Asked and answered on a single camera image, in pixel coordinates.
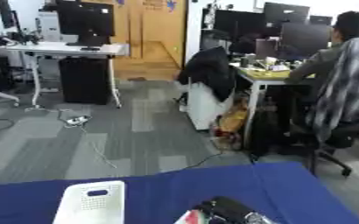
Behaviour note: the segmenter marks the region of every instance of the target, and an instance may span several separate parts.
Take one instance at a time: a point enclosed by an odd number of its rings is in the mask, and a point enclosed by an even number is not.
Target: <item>white container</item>
[[[71,185],[64,192],[53,224],[123,224],[125,183]]]
[[[217,116],[233,106],[234,94],[224,102],[216,99],[211,88],[198,82],[189,85],[187,113],[197,130],[208,130]]]

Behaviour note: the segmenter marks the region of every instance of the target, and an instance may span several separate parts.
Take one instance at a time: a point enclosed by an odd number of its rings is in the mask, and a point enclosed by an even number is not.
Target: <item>blue tablecloth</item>
[[[52,223],[65,189],[113,180],[54,180],[0,185],[0,224]],[[125,221],[174,223],[187,209],[227,196],[281,223],[356,224],[359,219],[300,164],[257,164],[119,178],[126,185]]]

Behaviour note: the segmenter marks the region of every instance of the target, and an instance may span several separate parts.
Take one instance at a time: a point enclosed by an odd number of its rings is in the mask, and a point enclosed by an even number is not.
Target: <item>person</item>
[[[304,107],[315,103],[319,90],[327,82],[329,73],[334,69],[334,64],[341,55],[341,46],[354,38],[359,37],[359,12],[347,11],[338,16],[336,24],[331,31],[332,47],[318,51],[301,66],[291,71],[286,83],[289,86],[282,87],[280,93],[275,96],[277,104],[278,126],[282,133],[288,135],[290,120],[292,119],[293,96],[299,98],[300,113],[305,112]],[[298,84],[308,76],[315,74],[310,86],[290,86]]]

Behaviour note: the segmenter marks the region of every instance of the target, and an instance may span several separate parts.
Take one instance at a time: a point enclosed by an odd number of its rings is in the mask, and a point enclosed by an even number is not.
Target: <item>short hair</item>
[[[359,12],[347,11],[337,17],[334,28],[341,34],[343,41],[359,37]]]

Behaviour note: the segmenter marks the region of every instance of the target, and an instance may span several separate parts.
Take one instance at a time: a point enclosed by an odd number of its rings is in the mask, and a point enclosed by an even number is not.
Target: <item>computer monitor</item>
[[[307,6],[265,3],[264,14],[267,35],[280,36],[281,27],[284,23],[304,24],[309,10],[310,7]]]
[[[249,33],[263,33],[265,17],[263,13],[217,10],[214,29],[226,32],[234,41]]]
[[[0,16],[5,29],[15,26],[12,10],[8,0],[0,0]]]
[[[324,24],[283,24],[278,58],[281,60],[303,60],[326,49],[330,40],[331,27]]]
[[[60,31],[79,35],[73,46],[102,46],[114,36],[114,7],[105,3],[57,0]]]
[[[256,42],[256,59],[265,60],[267,57],[277,58],[277,41],[268,39],[257,39]]]
[[[311,25],[331,25],[331,17],[321,17],[321,16],[310,16],[309,22]]]

